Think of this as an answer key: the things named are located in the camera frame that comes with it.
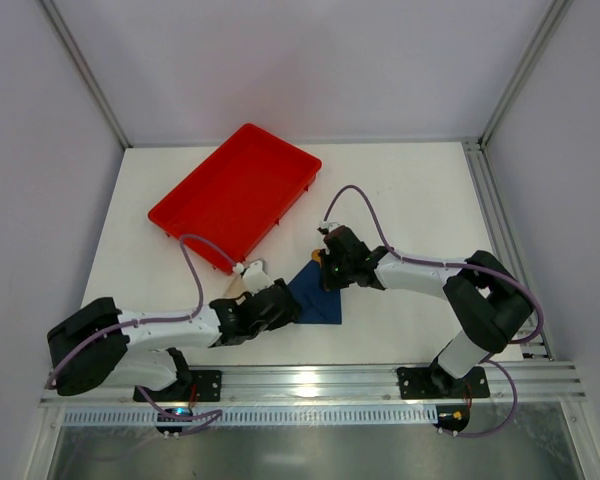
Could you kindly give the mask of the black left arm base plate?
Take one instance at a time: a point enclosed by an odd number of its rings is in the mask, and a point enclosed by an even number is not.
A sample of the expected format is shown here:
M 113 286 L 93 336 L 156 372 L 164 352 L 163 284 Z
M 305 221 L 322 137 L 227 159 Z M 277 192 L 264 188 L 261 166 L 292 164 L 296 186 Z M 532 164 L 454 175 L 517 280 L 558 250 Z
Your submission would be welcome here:
M 222 371 L 189 369 L 176 374 L 176 380 L 162 390 L 145 391 L 153 401 L 160 402 L 219 402 Z

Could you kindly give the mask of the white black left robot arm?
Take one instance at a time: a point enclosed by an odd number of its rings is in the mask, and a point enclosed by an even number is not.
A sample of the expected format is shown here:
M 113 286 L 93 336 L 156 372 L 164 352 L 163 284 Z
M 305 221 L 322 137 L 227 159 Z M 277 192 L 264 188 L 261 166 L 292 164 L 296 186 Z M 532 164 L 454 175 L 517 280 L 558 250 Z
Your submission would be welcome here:
M 46 388 L 65 397 L 105 383 L 163 391 L 183 379 L 187 363 L 181 349 L 239 346 L 301 313 L 281 279 L 257 293 L 215 299 L 192 311 L 135 312 L 101 297 L 47 333 L 53 370 Z

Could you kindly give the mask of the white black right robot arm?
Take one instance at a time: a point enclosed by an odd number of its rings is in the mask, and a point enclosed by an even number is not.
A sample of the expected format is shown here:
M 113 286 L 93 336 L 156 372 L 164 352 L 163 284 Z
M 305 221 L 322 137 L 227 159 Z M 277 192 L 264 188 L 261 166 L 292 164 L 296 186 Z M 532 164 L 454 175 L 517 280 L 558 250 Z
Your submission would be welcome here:
M 533 303 L 503 265 L 478 250 L 466 260 L 407 258 L 386 246 L 373 250 L 344 225 L 319 228 L 322 285 L 341 290 L 356 284 L 407 290 L 445 300 L 461 331 L 427 367 L 426 392 L 449 397 L 483 359 L 502 352 L 534 312 Z

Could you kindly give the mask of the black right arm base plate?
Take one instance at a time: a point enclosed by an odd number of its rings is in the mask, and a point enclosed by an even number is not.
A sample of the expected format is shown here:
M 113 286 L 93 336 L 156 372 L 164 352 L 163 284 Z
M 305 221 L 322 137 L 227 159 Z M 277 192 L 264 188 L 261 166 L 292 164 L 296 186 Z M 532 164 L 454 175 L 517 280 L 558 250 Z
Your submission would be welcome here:
M 438 366 L 396 369 L 397 384 L 403 400 L 435 400 L 490 397 L 485 370 L 474 366 L 456 379 Z

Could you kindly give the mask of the dark blue paper napkin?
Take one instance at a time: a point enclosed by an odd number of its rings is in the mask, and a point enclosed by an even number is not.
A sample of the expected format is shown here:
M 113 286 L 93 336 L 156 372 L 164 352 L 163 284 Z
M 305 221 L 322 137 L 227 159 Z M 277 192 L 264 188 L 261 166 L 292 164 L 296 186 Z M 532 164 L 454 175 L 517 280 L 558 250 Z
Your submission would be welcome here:
M 318 262 L 309 261 L 288 285 L 301 312 L 293 321 L 298 325 L 341 325 L 342 304 L 338 290 L 326 291 Z

